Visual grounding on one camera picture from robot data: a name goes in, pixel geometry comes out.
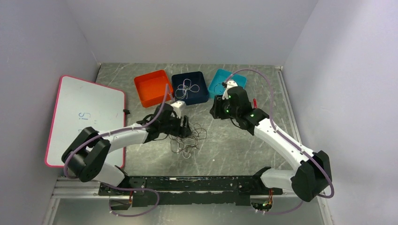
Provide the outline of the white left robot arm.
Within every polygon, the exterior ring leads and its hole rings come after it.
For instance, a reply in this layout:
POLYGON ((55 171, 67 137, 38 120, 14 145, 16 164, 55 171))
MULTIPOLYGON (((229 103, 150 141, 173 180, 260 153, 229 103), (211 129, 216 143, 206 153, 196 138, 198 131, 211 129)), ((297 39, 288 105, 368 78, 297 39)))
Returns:
POLYGON ((61 157, 65 176, 72 171, 81 182, 96 180, 111 185, 118 195, 127 193, 130 188, 128 175, 119 166, 106 163, 108 154, 130 145, 155 141, 160 134, 190 136, 189 118, 183 115, 185 107, 183 101, 161 104, 154 114, 114 131, 84 128, 61 157))

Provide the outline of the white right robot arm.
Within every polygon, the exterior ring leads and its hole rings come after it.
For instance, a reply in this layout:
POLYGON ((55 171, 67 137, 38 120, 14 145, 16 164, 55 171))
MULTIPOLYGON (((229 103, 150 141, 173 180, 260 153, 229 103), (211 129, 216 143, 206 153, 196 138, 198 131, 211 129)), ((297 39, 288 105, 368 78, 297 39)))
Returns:
POLYGON ((270 115, 260 108, 253 108, 242 87, 230 87, 222 95, 216 95, 210 114, 214 119, 229 119, 236 127, 263 140, 292 167, 291 170, 267 169, 261 172, 253 182, 258 194, 265 194, 270 188, 280 188, 293 191, 302 201, 310 202, 331 185, 328 154, 301 146, 276 126, 270 115))

